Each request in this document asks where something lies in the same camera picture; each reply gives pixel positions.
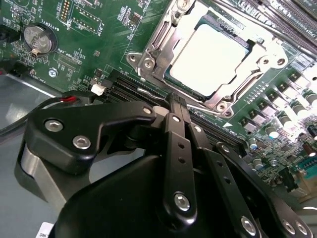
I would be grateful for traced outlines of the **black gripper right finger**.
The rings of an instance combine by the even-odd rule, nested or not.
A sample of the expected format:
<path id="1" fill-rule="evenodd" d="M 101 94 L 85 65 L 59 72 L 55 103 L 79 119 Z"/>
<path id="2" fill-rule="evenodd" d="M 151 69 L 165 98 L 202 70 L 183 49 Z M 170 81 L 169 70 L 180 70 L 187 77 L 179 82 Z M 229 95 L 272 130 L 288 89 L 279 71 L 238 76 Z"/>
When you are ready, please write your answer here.
<path id="1" fill-rule="evenodd" d="M 312 238 L 305 222 L 223 142 L 211 145 L 205 132 L 191 122 L 189 105 L 182 115 L 193 144 L 194 164 L 211 180 L 212 191 L 229 219 L 231 230 L 246 238 Z"/>

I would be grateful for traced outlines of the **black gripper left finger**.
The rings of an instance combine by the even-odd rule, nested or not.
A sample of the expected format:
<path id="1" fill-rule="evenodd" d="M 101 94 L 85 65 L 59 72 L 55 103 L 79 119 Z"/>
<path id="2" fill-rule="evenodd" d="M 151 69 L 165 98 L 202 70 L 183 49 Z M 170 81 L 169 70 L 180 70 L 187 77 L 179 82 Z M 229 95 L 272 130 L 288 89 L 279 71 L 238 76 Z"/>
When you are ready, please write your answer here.
<path id="1" fill-rule="evenodd" d="M 162 207 L 166 223 L 186 229 L 197 219 L 192 142 L 182 98 L 163 107 L 142 101 L 62 103 L 27 120 L 15 167 L 18 183 L 60 214 L 80 190 L 141 157 L 163 163 Z"/>

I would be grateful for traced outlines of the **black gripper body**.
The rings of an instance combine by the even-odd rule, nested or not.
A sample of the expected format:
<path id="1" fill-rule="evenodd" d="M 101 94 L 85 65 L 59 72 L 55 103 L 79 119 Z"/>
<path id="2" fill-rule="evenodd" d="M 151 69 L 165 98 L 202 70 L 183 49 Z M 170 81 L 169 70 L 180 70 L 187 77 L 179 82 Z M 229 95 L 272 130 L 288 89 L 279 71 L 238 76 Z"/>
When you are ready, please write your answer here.
<path id="1" fill-rule="evenodd" d="M 74 194 L 55 223 L 57 238 L 233 238 L 211 182 L 194 172 L 198 215 L 186 229 L 166 223 L 163 163 L 144 156 Z"/>

